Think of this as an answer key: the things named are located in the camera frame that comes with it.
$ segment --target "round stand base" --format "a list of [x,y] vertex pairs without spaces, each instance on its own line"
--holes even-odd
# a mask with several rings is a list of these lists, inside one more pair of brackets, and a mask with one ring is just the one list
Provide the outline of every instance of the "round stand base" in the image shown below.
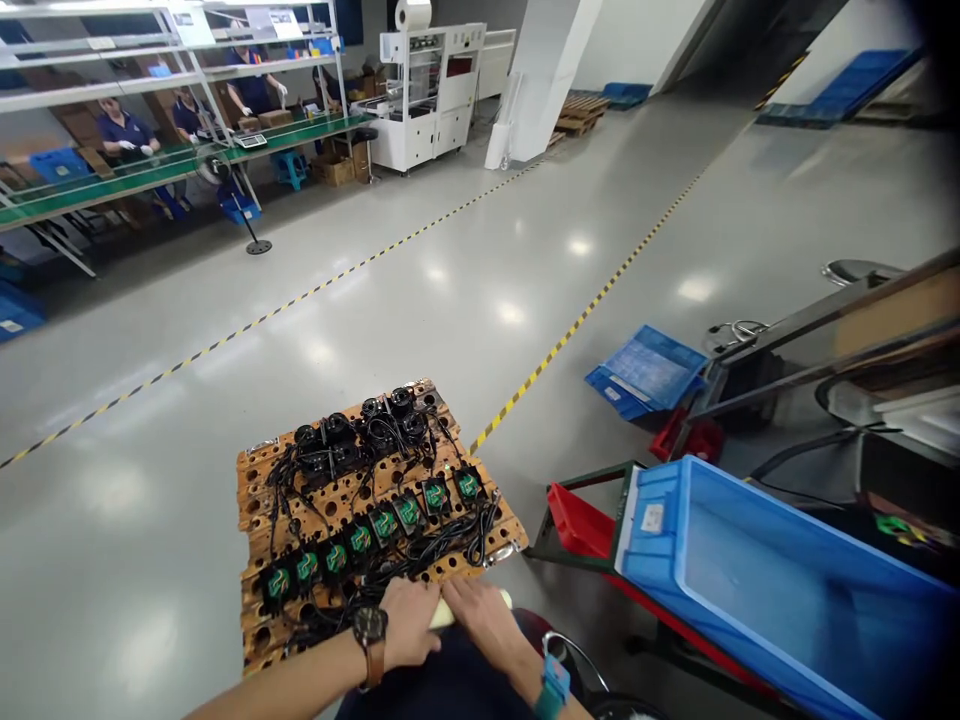
[[247,245],[247,254],[263,255],[265,252],[270,252],[272,247],[273,243],[269,240],[255,240]]

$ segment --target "white machine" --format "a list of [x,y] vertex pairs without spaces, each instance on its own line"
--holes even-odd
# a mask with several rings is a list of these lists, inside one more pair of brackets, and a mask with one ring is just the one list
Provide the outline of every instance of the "white machine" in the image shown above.
[[374,164],[405,173],[466,144],[485,34],[471,23],[380,35],[380,60],[396,65],[396,79],[363,103],[377,116]]

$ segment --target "worker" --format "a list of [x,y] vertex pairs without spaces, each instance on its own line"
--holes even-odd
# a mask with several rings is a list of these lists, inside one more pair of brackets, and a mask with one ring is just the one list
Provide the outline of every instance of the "worker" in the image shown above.
[[327,98],[327,107],[330,112],[340,112],[340,85],[324,68],[317,66],[313,69],[313,84],[317,88],[317,97]]
[[[112,97],[101,98],[99,103],[103,114],[97,118],[97,129],[107,155],[130,162],[144,157],[151,158],[160,150],[160,141],[150,126],[120,107],[119,100]],[[187,181],[177,180],[172,187],[174,201],[186,212],[190,212],[193,206],[186,199]],[[173,212],[156,192],[147,191],[140,195],[152,202],[168,220],[173,219]]]
[[[208,118],[212,115],[210,106],[207,103],[197,103],[188,87],[180,87],[174,90],[177,96],[177,102],[173,106],[173,125],[177,128],[177,133],[187,142],[194,145],[199,144],[200,138],[197,137],[199,130],[206,130],[210,137],[214,137]],[[207,114],[205,118],[200,112],[201,107]]]
[[[231,48],[227,64],[259,65],[260,56],[249,47]],[[262,115],[275,109],[273,100],[270,99],[270,93],[267,90],[267,83],[270,83],[280,93],[282,102],[282,98],[287,94],[287,88],[282,83],[277,82],[277,79],[270,73],[230,80],[227,83],[227,92],[230,94],[230,99],[233,100],[234,105],[247,117]]]
[[[442,640],[428,629],[441,592],[460,624]],[[572,696],[562,707],[549,702],[558,693],[544,688],[543,674],[495,587],[453,578],[441,590],[394,578],[379,609],[357,611],[352,630],[261,670],[187,720],[312,718],[346,693],[337,720],[512,720],[531,718],[535,705],[542,720],[589,720]]]

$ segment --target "hand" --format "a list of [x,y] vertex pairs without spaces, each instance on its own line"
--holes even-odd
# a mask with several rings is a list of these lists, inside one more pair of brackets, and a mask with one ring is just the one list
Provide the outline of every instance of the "hand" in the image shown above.
[[394,578],[387,585],[380,607],[386,611],[386,670],[423,665],[427,655],[439,652],[440,638],[429,631],[440,602],[440,586]]
[[520,631],[500,591],[480,580],[453,578],[443,584],[443,599],[473,644],[502,673],[520,658],[536,652]]

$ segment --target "watch face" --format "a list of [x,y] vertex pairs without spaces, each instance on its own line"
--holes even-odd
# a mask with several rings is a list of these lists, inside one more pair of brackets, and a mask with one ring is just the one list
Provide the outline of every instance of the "watch face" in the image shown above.
[[387,614],[380,608],[360,608],[353,616],[353,634],[364,647],[380,642],[386,633]]

